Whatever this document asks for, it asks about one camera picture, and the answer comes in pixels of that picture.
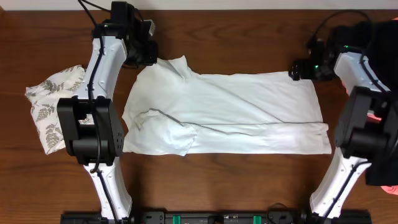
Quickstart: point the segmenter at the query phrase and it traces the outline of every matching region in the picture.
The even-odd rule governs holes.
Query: black cable
[[[86,1],[86,0],[81,0],[81,1],[84,2],[84,3],[86,3],[86,4],[89,4],[89,5],[91,5],[91,6],[94,6],[94,7],[97,8],[97,9],[101,9],[102,11],[111,12],[109,9],[105,9],[105,8],[103,8],[103,7],[101,7],[101,6],[97,6],[96,4],[93,4],[93,3],[89,2],[89,1]]]
[[[91,13],[87,9],[87,7],[82,3],[82,1],[86,2],[85,0],[78,0],[80,5],[83,7],[85,12],[87,13],[88,17],[90,17],[91,21],[93,22],[95,29],[96,28],[100,28],[100,27],[98,27],[97,23],[94,20],[94,17],[91,15]],[[100,44],[99,55],[98,55],[97,61],[95,62],[95,65],[94,65],[94,68],[93,68],[93,72],[91,73],[90,80],[89,80],[89,82],[87,84],[88,104],[90,105],[91,114],[93,115],[95,134],[96,134],[97,146],[98,146],[98,153],[97,153],[95,166],[94,166],[94,168],[92,170],[90,170],[90,172],[92,174],[94,174],[98,170],[98,167],[100,166],[100,159],[101,159],[101,139],[100,139],[100,130],[99,130],[98,125],[97,125],[98,124],[98,120],[97,120],[97,117],[96,117],[96,109],[95,109],[95,105],[94,105],[94,101],[93,101],[93,82],[94,82],[95,73],[96,73],[96,71],[98,69],[98,65],[100,64],[100,61],[101,61],[101,58],[102,58],[102,55],[103,55],[103,52],[104,52],[104,42],[103,42],[102,36],[99,38],[99,44]]]
[[[102,188],[104,189],[105,197],[108,200],[108,203],[109,203],[109,205],[111,207],[111,211],[112,211],[112,215],[113,215],[113,218],[114,218],[114,222],[115,223],[119,223],[119,220],[118,220],[118,218],[116,216],[116,211],[114,210],[114,207],[113,207],[113,202],[111,200],[111,197],[109,196],[108,188],[106,187],[104,177],[102,176],[102,173],[101,173],[100,170],[97,170],[97,176],[101,180],[101,185],[102,185]]]
[[[335,17],[335,16],[337,16],[337,15],[340,15],[340,14],[347,13],[347,12],[350,12],[350,13],[357,13],[357,14],[363,16],[363,17],[369,22],[369,25],[371,26],[371,39],[370,39],[370,41],[368,42],[368,46],[366,47],[366,49],[365,49],[365,50],[362,50],[362,54],[361,54],[361,58],[359,59],[359,63],[361,64],[362,69],[365,71],[366,75],[368,76],[368,78],[370,79],[370,81],[372,82],[372,84],[373,84],[374,86],[376,86],[382,93],[385,93],[385,92],[386,92],[385,89],[383,89],[383,87],[381,87],[381,86],[378,84],[377,80],[375,80],[375,79],[373,78],[373,76],[370,74],[369,70],[366,68],[366,66],[365,66],[365,64],[364,64],[364,59],[363,59],[363,58],[365,57],[366,53],[367,53],[367,52],[369,51],[369,49],[371,48],[371,46],[372,46],[372,44],[373,44],[373,42],[374,42],[375,36],[376,36],[376,31],[375,31],[375,28],[373,27],[372,20],[371,20],[371,18],[370,18],[365,12],[360,11],[360,10],[357,10],[357,9],[346,9],[346,10],[341,10],[341,11],[335,12],[335,13],[333,13],[332,15],[328,16],[325,20],[323,20],[323,22],[318,26],[318,28],[316,29],[316,31],[313,33],[311,39],[313,40],[313,39],[316,37],[316,35],[318,34],[319,30],[320,30],[331,18],[333,18],[333,17]]]
[[[355,166],[353,166],[353,169],[351,169],[351,172],[349,173],[346,181],[344,182],[343,186],[341,186],[340,191],[338,192],[337,196],[333,199],[333,202],[331,203],[329,209],[326,211],[326,213],[324,214],[322,220],[321,220],[321,224],[324,224],[324,222],[326,221],[326,219],[328,218],[328,215],[330,214],[330,212],[333,210],[333,208],[335,207],[336,203],[338,202],[338,200],[340,199],[341,195],[343,194],[345,188],[347,187],[349,181],[351,180],[351,178],[353,177],[354,173],[356,172],[356,169],[363,165],[363,164],[369,164],[370,162],[366,161],[366,162],[359,162],[357,163]]]
[[[271,218],[269,216],[269,212],[270,212],[270,209],[272,209],[276,205],[280,205],[280,206],[284,207],[287,210],[287,212],[290,214],[290,216],[292,217],[292,222],[294,222],[294,216],[293,216],[292,212],[290,211],[290,209],[286,205],[284,205],[282,203],[275,203],[275,204],[272,204],[270,207],[268,207],[267,212],[266,212],[266,218],[269,220],[269,222],[271,224],[276,224],[276,223],[274,222],[273,218]]]
[[[141,15],[141,12],[139,12],[139,10],[137,8],[134,8],[134,11],[136,11],[138,13],[138,16],[139,16],[141,22],[144,23],[144,19],[143,19],[142,15]]]
[[[318,31],[333,17],[340,15],[340,14],[344,14],[347,12],[353,12],[353,13],[357,13],[362,15],[363,17],[366,18],[366,20],[368,20],[370,23],[372,22],[370,17],[363,11],[357,10],[357,9],[345,9],[345,10],[341,10],[341,11],[337,11],[335,13],[333,13],[332,15],[328,16],[316,29],[316,31],[313,33],[312,37],[315,37],[318,34]]]

